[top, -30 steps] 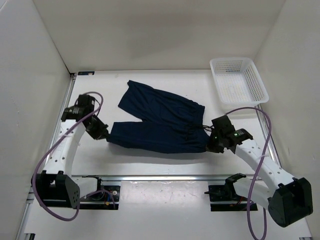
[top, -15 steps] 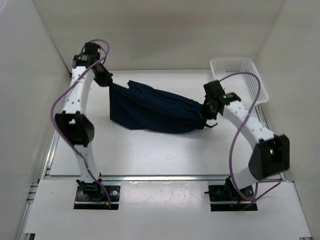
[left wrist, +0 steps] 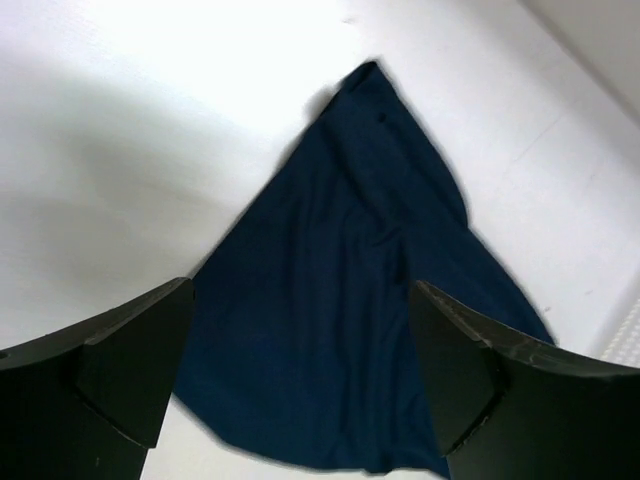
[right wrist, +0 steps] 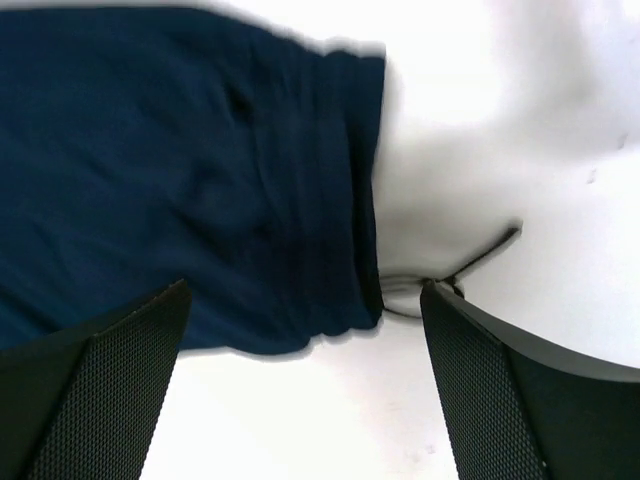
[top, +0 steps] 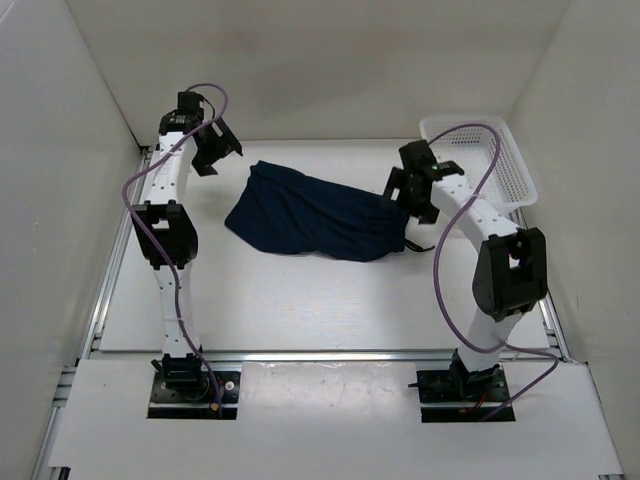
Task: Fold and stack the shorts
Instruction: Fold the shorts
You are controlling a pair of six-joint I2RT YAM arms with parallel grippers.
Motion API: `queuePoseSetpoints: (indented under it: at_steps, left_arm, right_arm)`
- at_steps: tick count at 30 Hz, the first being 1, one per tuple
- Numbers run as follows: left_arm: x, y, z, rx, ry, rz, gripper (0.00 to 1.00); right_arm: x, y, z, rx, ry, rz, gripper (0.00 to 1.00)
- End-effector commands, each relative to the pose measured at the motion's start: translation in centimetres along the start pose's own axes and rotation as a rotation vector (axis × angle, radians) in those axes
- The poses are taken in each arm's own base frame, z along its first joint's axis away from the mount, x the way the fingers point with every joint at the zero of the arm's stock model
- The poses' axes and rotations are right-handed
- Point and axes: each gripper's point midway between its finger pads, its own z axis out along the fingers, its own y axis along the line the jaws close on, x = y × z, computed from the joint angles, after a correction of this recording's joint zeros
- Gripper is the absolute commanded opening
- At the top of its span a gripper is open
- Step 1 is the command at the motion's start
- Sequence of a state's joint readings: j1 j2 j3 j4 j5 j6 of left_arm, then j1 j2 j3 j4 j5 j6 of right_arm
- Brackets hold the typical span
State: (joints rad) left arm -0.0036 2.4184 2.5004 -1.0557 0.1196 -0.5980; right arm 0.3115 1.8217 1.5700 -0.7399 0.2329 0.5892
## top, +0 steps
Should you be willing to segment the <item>navy blue shorts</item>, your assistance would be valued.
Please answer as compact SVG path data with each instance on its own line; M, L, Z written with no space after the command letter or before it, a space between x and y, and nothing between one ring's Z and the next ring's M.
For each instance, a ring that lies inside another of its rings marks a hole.
M405 249L408 220L379 194L259 161L224 224L264 253L371 262Z

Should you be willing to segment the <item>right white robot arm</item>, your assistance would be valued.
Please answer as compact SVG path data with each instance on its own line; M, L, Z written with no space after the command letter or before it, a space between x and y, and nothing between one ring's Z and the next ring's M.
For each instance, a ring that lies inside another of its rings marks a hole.
M539 229L523 229L499 213L459 165L438 162L427 141L410 142L399 155L402 165L392 169L384 195L396 193L421 224L446 214L445 229L458 227L477 253L471 285L476 313L448 373L452 393L470 400L489 388L514 327L547 293L546 239Z

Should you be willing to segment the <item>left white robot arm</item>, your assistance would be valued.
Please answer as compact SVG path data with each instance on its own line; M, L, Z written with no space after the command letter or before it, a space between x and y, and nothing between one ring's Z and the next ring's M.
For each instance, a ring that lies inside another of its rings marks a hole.
M214 164L242 153L242 146L223 119L228 106L224 89L217 109L192 85L177 94L176 107L159 124L152 163L127 180L122 190L143 257L151 266L160 292L164 324L162 359L154 363L161 381L188 400L198 400L220 383L204 359L190 293L192 263L198 235L182 199L188 176L217 173Z

